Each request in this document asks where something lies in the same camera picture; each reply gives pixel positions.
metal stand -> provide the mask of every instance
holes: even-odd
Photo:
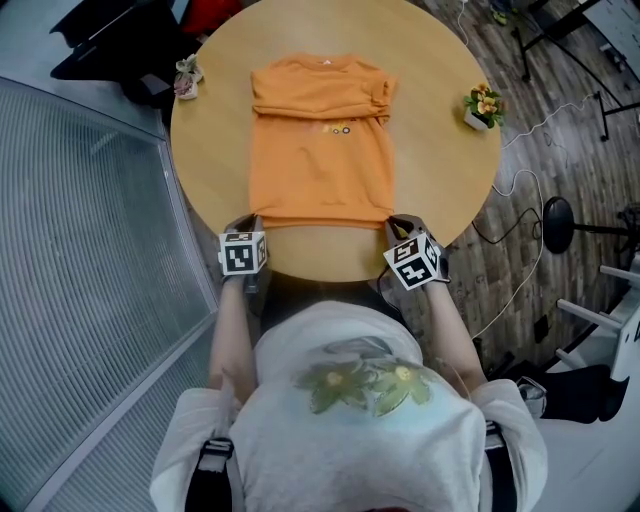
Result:
[[[532,6],[530,7],[530,10],[538,10],[542,5],[544,5],[544,3],[546,3],[546,1],[547,0],[538,0],[534,2],[534,4],[532,4]],[[567,34],[571,33],[572,31],[574,31],[576,28],[584,25],[587,21],[586,18],[583,16],[584,11],[586,11],[587,9],[589,9],[599,1],[600,0],[587,0],[584,4],[576,7],[569,14],[567,14],[563,18],[559,19],[558,21],[556,21],[555,23],[553,23],[552,25],[544,29],[541,34],[537,35],[530,42],[526,44],[522,42],[520,29],[515,28],[511,32],[511,35],[518,42],[518,48],[520,49],[520,56],[522,57],[522,66],[524,71],[524,74],[522,75],[523,81],[525,82],[531,81],[531,72],[529,71],[529,63],[527,62],[527,52],[531,48],[533,48],[535,45],[537,45],[540,41],[542,41],[543,39],[546,39],[549,42],[553,43],[555,46],[557,46],[565,55],[567,55],[571,60],[573,60],[576,64],[578,64],[586,73],[589,74],[589,76],[591,76],[591,78],[593,78],[596,82],[598,82],[598,84],[600,84],[602,89],[606,91],[606,93],[609,96],[611,96],[611,98],[618,104],[618,108],[605,110],[602,102],[601,93],[598,91],[594,95],[595,99],[597,99],[600,104],[600,113],[602,114],[602,124],[604,127],[604,135],[600,136],[600,140],[605,142],[609,140],[609,127],[607,125],[607,116],[618,114],[620,112],[624,112],[627,110],[633,110],[635,108],[639,108],[640,102],[632,103],[631,105],[623,105],[620,102],[620,100],[616,97],[616,95],[611,92],[611,90],[602,82],[602,80],[600,80],[596,76],[596,74],[593,71],[591,71],[585,64],[582,63],[582,61],[580,61],[580,59],[578,59],[578,57],[576,57],[573,53],[571,53],[569,50],[567,50],[563,45],[561,45],[557,41],[558,38],[562,38]]]
[[[632,103],[631,105],[621,105],[618,108],[612,108],[611,110],[605,110],[604,104],[602,103],[602,95],[600,91],[596,93],[596,99],[600,103],[600,113],[602,114],[602,125],[604,126],[604,135],[600,136],[601,141],[609,140],[609,127],[607,126],[607,116],[618,114],[620,112],[624,112],[626,110],[633,110],[635,108],[640,107],[640,101],[636,103]]]
[[[616,252],[620,254],[629,249],[631,257],[633,257],[633,253],[640,245],[640,205],[637,203],[630,204],[622,212],[618,213],[618,219],[622,220],[626,227],[576,224],[573,218],[573,210],[568,201],[562,197],[552,197],[546,202],[542,212],[544,245],[550,252],[561,254],[571,245],[573,234],[576,231],[618,235],[626,237],[627,240],[621,249],[616,249]]]

orange t-shirt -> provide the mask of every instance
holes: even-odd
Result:
[[[393,214],[395,79],[355,56],[296,54],[251,81],[250,206],[265,227],[380,227]]]

t-shirt print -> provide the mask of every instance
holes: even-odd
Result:
[[[331,343],[327,354],[352,354],[346,362],[314,364],[295,377],[295,386],[310,393],[309,407],[321,414],[342,402],[374,417],[390,414],[407,399],[426,405],[435,374],[413,363],[393,357],[384,341],[363,338]]]

white t-shirt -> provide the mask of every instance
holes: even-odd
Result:
[[[546,448],[515,384],[461,398],[376,311],[316,304],[268,331],[255,356],[258,389],[229,431],[248,512],[490,510],[486,420],[502,428],[518,512],[540,497]],[[184,510],[200,448],[229,417],[222,395],[180,397],[153,470],[158,511]]]

t-shirt sleeve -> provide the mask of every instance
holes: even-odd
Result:
[[[149,493],[158,512],[182,512],[204,442],[227,417],[222,392],[189,389],[180,395],[156,457]]]
[[[471,401],[487,420],[500,425],[507,443],[518,495],[518,512],[529,512],[547,481],[547,447],[513,381],[496,380],[478,387]]]

